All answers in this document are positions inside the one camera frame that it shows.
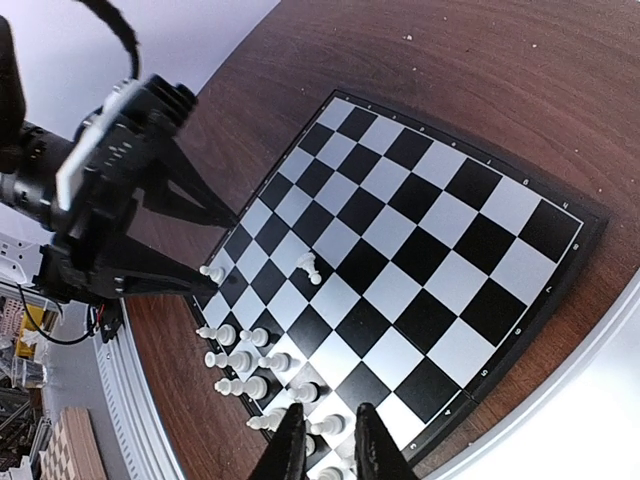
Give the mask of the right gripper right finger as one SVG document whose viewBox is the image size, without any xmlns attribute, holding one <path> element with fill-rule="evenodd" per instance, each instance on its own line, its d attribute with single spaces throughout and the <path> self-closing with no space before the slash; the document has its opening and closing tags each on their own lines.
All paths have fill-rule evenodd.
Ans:
<svg viewBox="0 0 640 480">
<path fill-rule="evenodd" d="M 356 413 L 355 461 L 358 479 L 415 480 L 415 474 L 370 403 Z"/>
</svg>

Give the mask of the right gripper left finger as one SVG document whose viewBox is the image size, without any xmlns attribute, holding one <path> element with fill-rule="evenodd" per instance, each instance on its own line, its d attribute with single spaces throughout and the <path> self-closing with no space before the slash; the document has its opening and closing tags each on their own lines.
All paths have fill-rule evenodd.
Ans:
<svg viewBox="0 0 640 480">
<path fill-rule="evenodd" d="M 272 440 L 249 475 L 249 480 L 306 478 L 306 425 L 303 406 L 293 403 Z"/>
</svg>

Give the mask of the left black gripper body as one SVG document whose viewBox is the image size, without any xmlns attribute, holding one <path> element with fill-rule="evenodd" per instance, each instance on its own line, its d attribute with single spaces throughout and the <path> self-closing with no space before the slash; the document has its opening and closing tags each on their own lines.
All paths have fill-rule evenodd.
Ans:
<svg viewBox="0 0 640 480">
<path fill-rule="evenodd" d="M 64 207 L 55 175 L 74 147 L 25 122 L 17 137 L 20 162 L 1 176 L 2 203 L 54 234 L 40 248 L 40 266 L 28 282 L 61 303 L 149 294 L 150 250 L 127 234 L 137 210 L 134 193 L 150 162 L 148 136 L 122 123 L 111 127 L 75 172 Z"/>
</svg>

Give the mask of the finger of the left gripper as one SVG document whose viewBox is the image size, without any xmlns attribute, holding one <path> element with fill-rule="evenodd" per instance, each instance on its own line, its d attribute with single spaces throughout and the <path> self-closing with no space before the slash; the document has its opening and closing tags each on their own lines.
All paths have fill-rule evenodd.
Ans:
<svg viewBox="0 0 640 480">
<path fill-rule="evenodd" d="M 151 161 L 139 179 L 146 209 L 197 225 L 237 225 L 237 214 L 209 187 L 174 140 L 152 140 L 149 151 Z"/>
<path fill-rule="evenodd" d="M 213 296 L 209 277 L 121 233 L 112 235 L 113 298 L 150 295 Z"/>
</svg>

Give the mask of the white queen chess piece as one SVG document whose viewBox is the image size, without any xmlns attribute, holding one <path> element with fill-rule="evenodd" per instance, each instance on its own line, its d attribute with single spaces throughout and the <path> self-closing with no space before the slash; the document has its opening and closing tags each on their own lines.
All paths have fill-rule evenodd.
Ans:
<svg viewBox="0 0 640 480">
<path fill-rule="evenodd" d="M 269 385 L 259 376 L 251 377 L 245 382 L 240 379 L 223 378 L 214 384 L 214 390 L 224 396 L 246 395 L 253 400 L 261 400 L 268 394 Z"/>
</svg>

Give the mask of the black grey chess board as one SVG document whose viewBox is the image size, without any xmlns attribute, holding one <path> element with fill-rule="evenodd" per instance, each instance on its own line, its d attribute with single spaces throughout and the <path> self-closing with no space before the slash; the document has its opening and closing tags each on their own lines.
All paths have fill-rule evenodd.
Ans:
<svg viewBox="0 0 640 480">
<path fill-rule="evenodd" d="M 607 220 L 526 161 L 335 91 L 218 247 L 219 292 L 191 308 L 200 325 L 270 334 L 226 354 L 291 357 L 286 372 L 252 365 L 269 390 L 244 399 L 251 417 L 287 408 L 303 382 L 320 389 L 308 425 L 344 417 L 341 434 L 312 435 L 309 478 L 354 454 L 362 403 L 417 463 L 550 319 Z M 320 285 L 296 267 L 307 252 Z"/>
</svg>

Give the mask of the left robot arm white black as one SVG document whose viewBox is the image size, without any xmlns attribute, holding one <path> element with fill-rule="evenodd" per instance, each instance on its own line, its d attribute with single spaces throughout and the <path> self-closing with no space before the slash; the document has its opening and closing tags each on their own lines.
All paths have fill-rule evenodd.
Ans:
<svg viewBox="0 0 640 480">
<path fill-rule="evenodd" d="M 211 296 L 217 283 L 130 237 L 138 208 L 230 229 L 237 215 L 176 143 L 197 103 L 160 76 L 114 87 L 73 140 L 25 119 L 10 25 L 1 26 L 1 201 L 51 241 L 1 238 L 1 274 L 60 301 Z"/>
</svg>

